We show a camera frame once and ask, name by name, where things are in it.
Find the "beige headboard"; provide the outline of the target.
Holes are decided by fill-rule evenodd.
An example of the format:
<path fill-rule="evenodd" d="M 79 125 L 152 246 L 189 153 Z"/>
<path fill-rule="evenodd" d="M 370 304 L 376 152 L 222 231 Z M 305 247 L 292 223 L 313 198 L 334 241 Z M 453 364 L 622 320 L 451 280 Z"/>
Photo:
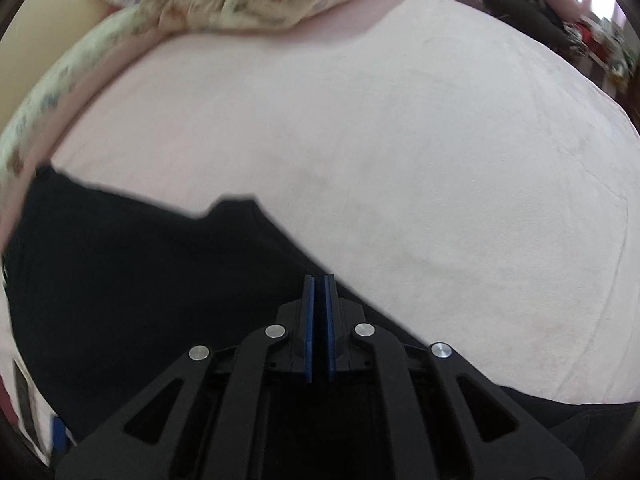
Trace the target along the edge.
<path fill-rule="evenodd" d="M 1 39 L 1 123 L 62 54 L 110 12 L 104 0 L 25 0 Z"/>

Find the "black pants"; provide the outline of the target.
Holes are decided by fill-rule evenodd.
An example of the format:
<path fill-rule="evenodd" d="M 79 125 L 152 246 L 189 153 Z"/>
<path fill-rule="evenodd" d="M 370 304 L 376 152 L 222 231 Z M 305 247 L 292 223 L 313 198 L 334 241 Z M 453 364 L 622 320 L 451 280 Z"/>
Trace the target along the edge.
<path fill-rule="evenodd" d="M 58 466 L 81 441 L 191 348 L 238 346 L 299 300 L 312 276 L 311 373 L 268 374 L 247 479 L 396 479 L 372 376 L 329 371 L 328 275 L 254 200 L 222 200 L 190 218 L 40 167 L 2 250 L 1 277 L 27 379 L 55 419 L 50 463 L 21 456 L 16 473 L 58 479 Z M 568 341 L 567 334 L 535 334 L 530 316 L 506 309 L 488 314 L 431 299 L 383 310 L 334 278 L 340 298 L 360 304 L 404 344 L 449 344 L 579 458 L 582 479 L 638 477 L 637 403 L 530 396 L 524 386 L 545 378 L 544 370 L 508 358 L 488 370 L 474 350 L 484 342 L 507 356 L 516 342 L 533 350 Z"/>

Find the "pink bed sheet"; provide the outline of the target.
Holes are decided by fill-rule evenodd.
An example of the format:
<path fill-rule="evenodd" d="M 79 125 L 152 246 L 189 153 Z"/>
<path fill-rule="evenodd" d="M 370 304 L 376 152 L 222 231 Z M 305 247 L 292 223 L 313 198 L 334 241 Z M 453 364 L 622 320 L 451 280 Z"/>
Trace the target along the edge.
<path fill-rule="evenodd" d="M 567 334 L 474 344 L 488 370 L 544 370 L 526 394 L 639 406 L 639 137 L 572 66 L 450 0 L 164 34 L 1 201 L 1 255 L 43 166 L 190 218 L 254 200 L 373 307 L 506 309 Z M 27 376 L 1 278 L 3 478 L 52 457 L 55 414 Z"/>

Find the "floral pillow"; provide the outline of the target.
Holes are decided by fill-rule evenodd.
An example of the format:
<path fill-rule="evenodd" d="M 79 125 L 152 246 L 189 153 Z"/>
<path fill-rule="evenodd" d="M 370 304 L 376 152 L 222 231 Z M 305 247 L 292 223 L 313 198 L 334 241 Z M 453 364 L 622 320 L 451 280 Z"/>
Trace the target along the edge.
<path fill-rule="evenodd" d="M 139 9 L 118 11 L 87 32 L 44 73 L 1 133 L 2 202 L 96 92 L 165 37 Z"/>

